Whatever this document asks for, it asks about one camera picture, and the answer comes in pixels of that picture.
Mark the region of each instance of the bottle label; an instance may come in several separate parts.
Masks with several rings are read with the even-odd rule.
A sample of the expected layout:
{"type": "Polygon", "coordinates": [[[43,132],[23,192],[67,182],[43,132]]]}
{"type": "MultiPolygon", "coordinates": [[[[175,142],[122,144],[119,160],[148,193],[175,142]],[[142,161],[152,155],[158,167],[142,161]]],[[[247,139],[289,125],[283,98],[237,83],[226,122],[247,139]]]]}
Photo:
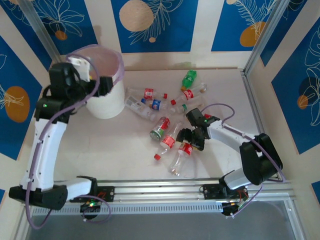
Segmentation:
{"type": "Polygon", "coordinates": [[[187,105],[185,105],[185,104],[182,104],[182,107],[183,107],[183,111],[185,112],[185,111],[187,111],[187,105]]]}
{"type": "Polygon", "coordinates": [[[144,98],[145,99],[150,99],[152,98],[152,93],[154,92],[154,90],[152,88],[146,88],[144,90],[144,98]]]}
{"type": "Polygon", "coordinates": [[[153,102],[152,102],[152,108],[155,109],[155,110],[159,110],[160,103],[161,103],[160,100],[157,100],[157,99],[153,100],[153,102]]]}
{"type": "Polygon", "coordinates": [[[166,118],[164,118],[163,123],[160,128],[162,130],[165,130],[169,127],[169,125],[170,125],[170,120],[169,120],[169,118],[166,117],[166,118]]]}
{"type": "Polygon", "coordinates": [[[167,144],[169,146],[169,148],[172,149],[172,147],[174,146],[176,140],[174,140],[173,137],[169,136],[169,135],[166,135],[165,138],[162,140],[162,142],[164,144],[167,144]]]}
{"type": "Polygon", "coordinates": [[[184,91],[183,94],[185,95],[187,100],[194,98],[194,93],[190,89],[184,91]]]}
{"type": "Polygon", "coordinates": [[[179,147],[179,150],[184,151],[185,153],[187,153],[189,156],[193,151],[193,147],[189,144],[189,143],[184,143],[183,146],[179,147]]]}

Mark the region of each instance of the transparent plastic bottle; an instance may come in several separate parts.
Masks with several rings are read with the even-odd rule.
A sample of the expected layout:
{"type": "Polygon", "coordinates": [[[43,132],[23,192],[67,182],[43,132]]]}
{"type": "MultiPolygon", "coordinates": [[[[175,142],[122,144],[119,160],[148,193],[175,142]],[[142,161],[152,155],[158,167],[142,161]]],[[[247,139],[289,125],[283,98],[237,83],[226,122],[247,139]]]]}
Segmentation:
{"type": "Polygon", "coordinates": [[[169,172],[173,175],[179,176],[181,174],[181,170],[185,164],[185,162],[190,157],[193,151],[193,147],[186,142],[181,143],[178,154],[175,155],[174,160],[169,166],[169,172]]]}
{"type": "Polygon", "coordinates": [[[130,95],[143,96],[144,99],[167,99],[167,93],[158,92],[152,88],[127,88],[130,95]]]}
{"type": "Polygon", "coordinates": [[[194,83],[197,77],[197,71],[190,69],[182,80],[181,91],[184,92],[194,83]]]}
{"type": "Polygon", "coordinates": [[[187,113],[188,111],[203,106],[203,102],[197,101],[192,103],[183,103],[181,105],[176,105],[169,109],[169,113],[171,114],[182,114],[187,113]]]}
{"type": "Polygon", "coordinates": [[[165,135],[164,139],[160,142],[160,147],[156,154],[154,155],[155,160],[160,160],[162,155],[168,152],[176,143],[176,137],[181,130],[183,125],[182,121],[176,122],[173,127],[170,129],[167,135],[165,135]]]}
{"type": "Polygon", "coordinates": [[[144,103],[145,105],[149,106],[149,108],[154,109],[154,110],[167,110],[168,108],[168,103],[165,101],[161,101],[158,99],[151,99],[151,98],[142,98],[141,102],[144,103]]]}
{"type": "Polygon", "coordinates": [[[149,107],[141,103],[138,99],[136,99],[133,96],[128,96],[124,101],[124,104],[144,119],[148,119],[151,122],[153,122],[156,119],[156,114],[154,114],[149,107]]]}
{"type": "Polygon", "coordinates": [[[179,94],[179,96],[176,99],[171,100],[171,104],[175,105],[179,102],[185,102],[188,101],[189,99],[193,99],[200,94],[205,93],[207,90],[207,84],[206,83],[201,83],[198,86],[195,86],[193,88],[190,88],[186,91],[183,91],[182,93],[179,94]]]}
{"type": "Polygon", "coordinates": [[[162,116],[159,119],[159,121],[155,124],[155,127],[150,131],[150,137],[153,140],[160,141],[160,139],[165,135],[165,132],[168,130],[171,123],[170,117],[171,117],[171,114],[162,116]]]}

